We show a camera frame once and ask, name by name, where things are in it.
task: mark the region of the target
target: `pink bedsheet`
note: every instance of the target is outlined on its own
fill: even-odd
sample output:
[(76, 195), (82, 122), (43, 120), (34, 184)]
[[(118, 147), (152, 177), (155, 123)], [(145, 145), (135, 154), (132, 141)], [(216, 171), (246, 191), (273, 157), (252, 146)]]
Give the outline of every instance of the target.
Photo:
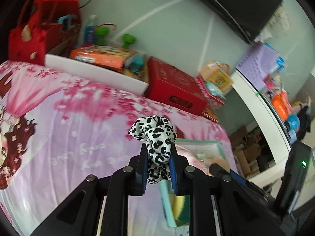
[[(127, 134), (138, 117), (166, 116), (187, 139), (219, 141), (236, 171), (226, 132), (203, 117), (29, 63), (4, 62), (0, 79), (0, 203), (21, 235), (88, 174), (109, 176), (139, 154), (141, 142)], [(176, 235), (152, 198), (158, 186), (130, 198), (129, 235), (152, 227), (150, 235)]]

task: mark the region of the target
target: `green toy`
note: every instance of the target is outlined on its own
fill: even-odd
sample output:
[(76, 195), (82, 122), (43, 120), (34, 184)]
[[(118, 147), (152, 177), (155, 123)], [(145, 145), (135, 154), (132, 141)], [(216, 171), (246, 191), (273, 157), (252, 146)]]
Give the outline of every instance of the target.
[(109, 28), (105, 26), (97, 27), (94, 30), (94, 34), (97, 36), (97, 45), (104, 45), (105, 43), (105, 36), (108, 35)]
[(122, 47), (124, 49), (128, 49), (129, 45), (135, 43), (137, 39), (131, 34), (124, 34), (122, 36), (122, 40), (124, 42), (124, 45)]

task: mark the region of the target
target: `red bag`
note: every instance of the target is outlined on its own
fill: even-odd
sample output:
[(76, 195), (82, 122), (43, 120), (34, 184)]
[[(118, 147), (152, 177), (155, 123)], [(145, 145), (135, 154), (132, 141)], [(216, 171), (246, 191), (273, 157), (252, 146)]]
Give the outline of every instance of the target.
[[(81, 27), (78, 0), (34, 0), (36, 11), (27, 24), (22, 24), (27, 0), (20, 13), (16, 28), (9, 35), (9, 59), (45, 65), (45, 54), (53, 50), (59, 54), (62, 49), (74, 45)], [(70, 29), (62, 30), (58, 18), (75, 15)]]

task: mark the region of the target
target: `cardboard box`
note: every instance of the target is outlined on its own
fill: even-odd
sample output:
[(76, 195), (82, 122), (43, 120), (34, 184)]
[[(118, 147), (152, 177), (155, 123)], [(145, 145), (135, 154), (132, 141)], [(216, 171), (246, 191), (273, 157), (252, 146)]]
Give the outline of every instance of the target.
[(233, 154), (236, 155), (238, 162), (243, 170), (244, 175), (249, 176), (252, 173), (252, 171), (250, 170), (250, 167), (248, 165), (244, 152), (242, 150), (237, 150), (233, 152)]
[(231, 142), (232, 150), (234, 150), (238, 145), (244, 144), (242, 138), (246, 136), (247, 130), (245, 126), (241, 126), (234, 133), (229, 135), (229, 140)]
[(200, 70), (199, 74), (205, 82), (212, 82), (220, 90), (225, 92), (229, 90), (233, 83), (229, 77), (229, 70), (229, 65), (211, 60)]
[(253, 144), (244, 150), (244, 155), (248, 162), (252, 162), (257, 159), (258, 156), (261, 155), (261, 150), (259, 144)]
[(148, 60), (150, 84), (146, 95), (186, 112), (202, 115), (207, 101), (195, 79), (157, 58)]

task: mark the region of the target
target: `cardboard boxes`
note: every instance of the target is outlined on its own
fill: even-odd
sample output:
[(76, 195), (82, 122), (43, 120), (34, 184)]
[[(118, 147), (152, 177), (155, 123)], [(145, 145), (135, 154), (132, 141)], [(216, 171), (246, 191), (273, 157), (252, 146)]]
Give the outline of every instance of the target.
[(261, 155), (259, 138), (247, 133), (246, 127), (242, 126), (229, 136), (233, 154), (237, 157), (239, 165), (245, 177), (259, 173), (256, 159)]

